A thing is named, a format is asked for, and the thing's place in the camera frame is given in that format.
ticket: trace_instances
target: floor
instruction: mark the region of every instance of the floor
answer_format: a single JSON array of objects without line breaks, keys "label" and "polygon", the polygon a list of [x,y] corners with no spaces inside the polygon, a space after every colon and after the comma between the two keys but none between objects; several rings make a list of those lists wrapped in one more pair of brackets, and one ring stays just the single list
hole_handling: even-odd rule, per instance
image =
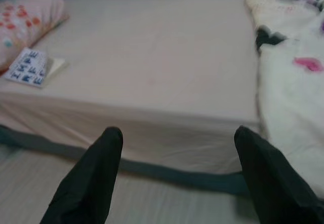
[{"label": "floor", "polygon": [[[41,220],[59,182],[75,162],[0,145],[0,216],[6,224]],[[259,223],[250,199],[187,189],[118,173],[109,224]]]}]

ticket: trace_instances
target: pink pillow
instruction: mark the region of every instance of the pink pillow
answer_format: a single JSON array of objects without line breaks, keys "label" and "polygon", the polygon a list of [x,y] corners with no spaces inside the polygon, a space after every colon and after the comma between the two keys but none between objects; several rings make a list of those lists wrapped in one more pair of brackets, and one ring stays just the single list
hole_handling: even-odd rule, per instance
[{"label": "pink pillow", "polygon": [[66,20],[64,0],[0,1],[0,73],[24,47]]}]

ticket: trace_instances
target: white blanket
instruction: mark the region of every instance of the white blanket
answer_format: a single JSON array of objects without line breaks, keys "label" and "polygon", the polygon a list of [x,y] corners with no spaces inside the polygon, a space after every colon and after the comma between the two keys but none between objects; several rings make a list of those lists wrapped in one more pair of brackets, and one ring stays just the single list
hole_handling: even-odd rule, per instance
[{"label": "white blanket", "polygon": [[256,28],[283,39],[260,48],[260,114],[269,141],[324,198],[323,0],[247,0]]}]

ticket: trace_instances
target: mattress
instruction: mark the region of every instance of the mattress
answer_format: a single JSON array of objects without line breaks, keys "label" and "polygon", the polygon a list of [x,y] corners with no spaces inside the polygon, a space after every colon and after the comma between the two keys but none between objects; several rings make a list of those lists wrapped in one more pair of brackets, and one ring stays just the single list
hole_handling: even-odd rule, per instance
[{"label": "mattress", "polygon": [[69,67],[44,88],[0,79],[0,124],[87,148],[107,126],[122,158],[240,171],[239,125],[257,130],[257,56],[244,0],[68,0],[36,45]]}]

